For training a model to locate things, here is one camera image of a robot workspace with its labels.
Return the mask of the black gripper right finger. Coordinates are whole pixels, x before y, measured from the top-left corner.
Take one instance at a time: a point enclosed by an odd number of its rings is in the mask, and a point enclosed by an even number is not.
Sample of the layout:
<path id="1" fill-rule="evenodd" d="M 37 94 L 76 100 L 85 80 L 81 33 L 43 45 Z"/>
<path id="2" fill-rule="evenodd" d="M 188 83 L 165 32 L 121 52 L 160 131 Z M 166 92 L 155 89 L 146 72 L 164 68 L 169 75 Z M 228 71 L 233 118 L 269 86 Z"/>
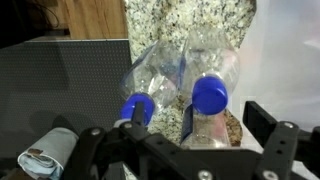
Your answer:
<path id="1" fill-rule="evenodd" d="M 255 101 L 247 101 L 243 124 L 263 148 L 254 177 L 258 180 L 305 180 L 292 171 L 293 162 L 301 162 L 320 177 L 320 127 L 302 130 L 290 121 L 277 121 Z"/>

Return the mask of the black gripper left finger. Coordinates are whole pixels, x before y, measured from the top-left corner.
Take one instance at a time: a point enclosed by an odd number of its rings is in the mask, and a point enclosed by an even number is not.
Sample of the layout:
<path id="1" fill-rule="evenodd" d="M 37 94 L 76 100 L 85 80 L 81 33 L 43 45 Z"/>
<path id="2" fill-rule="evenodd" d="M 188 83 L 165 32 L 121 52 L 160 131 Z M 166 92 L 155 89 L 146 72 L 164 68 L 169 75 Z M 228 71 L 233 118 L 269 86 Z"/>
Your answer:
<path id="1" fill-rule="evenodd" d="M 129 121 L 110 131 L 84 130 L 63 172 L 63 180 L 108 180 L 114 163 L 123 163 L 138 180 L 220 180 L 217 170 L 143 124 L 139 102 Z"/>

